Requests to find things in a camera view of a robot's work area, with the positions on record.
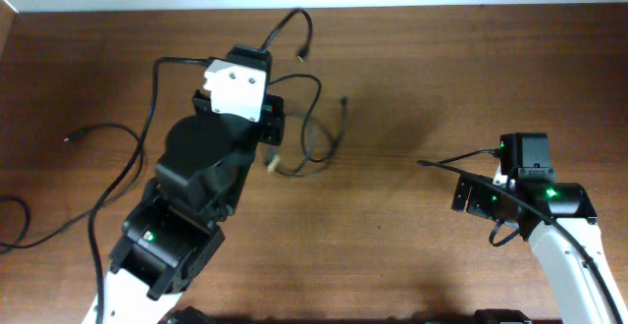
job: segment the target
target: wooden tabletop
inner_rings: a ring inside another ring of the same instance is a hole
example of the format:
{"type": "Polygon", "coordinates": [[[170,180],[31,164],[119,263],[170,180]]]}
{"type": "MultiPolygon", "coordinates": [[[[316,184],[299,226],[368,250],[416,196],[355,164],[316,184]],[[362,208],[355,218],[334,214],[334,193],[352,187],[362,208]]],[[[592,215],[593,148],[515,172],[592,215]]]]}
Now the wooden tabletop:
{"type": "MultiPolygon", "coordinates": [[[[0,69],[0,191],[32,213],[27,241],[93,205],[131,156],[133,141],[84,125],[138,132],[160,56],[222,57],[259,45],[285,11],[177,11],[16,16],[0,69]]],[[[273,77],[310,73],[324,85],[316,117],[348,130],[326,173],[269,175],[260,147],[227,240],[180,301],[211,315],[430,318],[478,308],[556,317],[529,245],[494,248],[493,224],[450,210],[457,176],[416,165],[496,147],[501,134],[546,132],[557,178],[581,183],[599,215],[605,255],[628,297],[628,6],[423,7],[313,10],[314,41],[296,18],[271,47],[273,77]]],[[[105,265],[139,201],[164,138],[193,114],[202,70],[167,66],[146,140],[141,186],[98,215],[105,265]]],[[[272,88],[304,111],[308,81],[272,88]]],[[[283,162],[294,165],[300,122],[287,120],[283,162]]],[[[457,166],[491,175],[496,159],[457,166]]],[[[3,242],[24,218],[0,206],[3,242]]],[[[86,222],[34,249],[0,256],[0,321],[78,323],[95,295],[86,222]]]]}

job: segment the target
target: small beige object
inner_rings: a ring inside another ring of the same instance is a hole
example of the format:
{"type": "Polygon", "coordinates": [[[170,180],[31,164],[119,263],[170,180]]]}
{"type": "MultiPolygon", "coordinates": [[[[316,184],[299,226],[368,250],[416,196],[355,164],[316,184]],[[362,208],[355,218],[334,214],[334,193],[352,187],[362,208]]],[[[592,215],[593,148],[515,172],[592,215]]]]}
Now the small beige object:
{"type": "Polygon", "coordinates": [[[277,165],[279,164],[279,161],[281,160],[282,160],[282,157],[276,154],[275,157],[273,157],[273,160],[271,161],[271,163],[268,164],[268,173],[275,172],[275,168],[277,168],[277,165]]]}

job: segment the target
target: wooden table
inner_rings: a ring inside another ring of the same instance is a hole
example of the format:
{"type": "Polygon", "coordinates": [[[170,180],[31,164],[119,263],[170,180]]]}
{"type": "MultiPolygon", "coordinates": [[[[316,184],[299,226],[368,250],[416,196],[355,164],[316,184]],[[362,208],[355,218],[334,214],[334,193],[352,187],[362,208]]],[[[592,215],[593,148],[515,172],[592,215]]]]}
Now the wooden table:
{"type": "MultiPolygon", "coordinates": [[[[98,122],[141,128],[151,65],[164,55],[224,56],[261,44],[285,11],[23,14],[0,73],[0,183],[32,209],[28,240],[89,208],[133,149],[120,132],[70,144],[98,122]]],[[[547,132],[558,180],[585,186],[600,214],[606,258],[628,297],[628,6],[423,7],[314,10],[310,60],[294,52],[296,19],[272,46],[276,78],[311,73],[324,83],[316,116],[349,127],[331,170],[304,180],[251,168],[227,240],[180,306],[218,316],[431,318],[477,308],[556,317],[545,275],[526,243],[493,248],[493,224],[449,209],[457,176],[419,168],[496,147],[500,134],[547,132]]],[[[194,67],[164,67],[146,141],[149,168],[170,127],[193,113],[203,84],[194,67]]],[[[308,81],[273,92],[303,111],[308,81]]],[[[283,161],[295,164],[300,122],[288,120],[283,161]]],[[[491,175],[497,161],[461,168],[491,175]]],[[[102,258],[142,188],[97,219],[102,258]]],[[[23,216],[0,207],[2,240],[23,216]]],[[[78,323],[95,295],[86,222],[37,248],[0,257],[0,321],[78,323]]]]}

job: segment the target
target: wood grain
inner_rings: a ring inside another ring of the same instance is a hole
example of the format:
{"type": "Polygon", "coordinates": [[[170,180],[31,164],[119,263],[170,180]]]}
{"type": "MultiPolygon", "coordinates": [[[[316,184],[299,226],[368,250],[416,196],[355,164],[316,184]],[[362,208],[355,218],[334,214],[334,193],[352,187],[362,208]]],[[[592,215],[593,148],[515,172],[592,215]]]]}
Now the wood grain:
{"type": "MultiPolygon", "coordinates": [[[[314,46],[294,60],[303,25],[272,47],[274,77],[304,72],[324,83],[316,116],[337,125],[349,97],[339,159],[323,175],[286,180],[251,168],[227,240],[184,295],[212,315],[253,318],[429,318],[478,308],[556,317],[540,265],[523,242],[493,248],[492,224],[449,210],[456,176],[416,166],[496,146],[500,134],[547,132],[558,179],[579,182],[598,213],[606,257],[628,296],[628,6],[424,7],[315,10],[314,46]]],[[[123,167],[132,141],[99,132],[62,139],[86,124],[140,129],[152,61],[224,56],[257,45],[283,11],[23,15],[0,74],[3,193],[32,208],[28,239],[90,207],[123,167]]],[[[152,174],[170,127],[193,113],[196,68],[165,67],[146,148],[152,174]]],[[[307,81],[273,91],[288,110],[314,94],[307,81]]],[[[282,154],[300,158],[298,122],[282,154]]],[[[491,174],[497,162],[458,165],[491,174]]],[[[140,189],[101,212],[103,259],[140,189]]],[[[2,240],[23,216],[0,208],[2,240]]],[[[0,257],[0,321],[77,323],[95,294],[80,223],[32,250],[0,257]]]]}
{"type": "Polygon", "coordinates": [[[11,24],[13,23],[13,17],[15,12],[4,0],[0,0],[0,59],[2,59],[2,53],[4,52],[4,46],[7,43],[9,37],[9,31],[11,30],[11,24]]]}

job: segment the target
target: green led indicator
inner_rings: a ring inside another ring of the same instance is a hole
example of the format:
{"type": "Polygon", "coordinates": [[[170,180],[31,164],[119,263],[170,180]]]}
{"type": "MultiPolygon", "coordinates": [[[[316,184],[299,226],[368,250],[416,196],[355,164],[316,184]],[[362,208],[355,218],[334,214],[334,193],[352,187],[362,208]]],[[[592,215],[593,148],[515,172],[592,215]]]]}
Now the green led indicator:
{"type": "Polygon", "coordinates": [[[153,235],[153,233],[150,231],[146,231],[143,238],[147,242],[153,242],[155,240],[155,235],[153,235]]]}

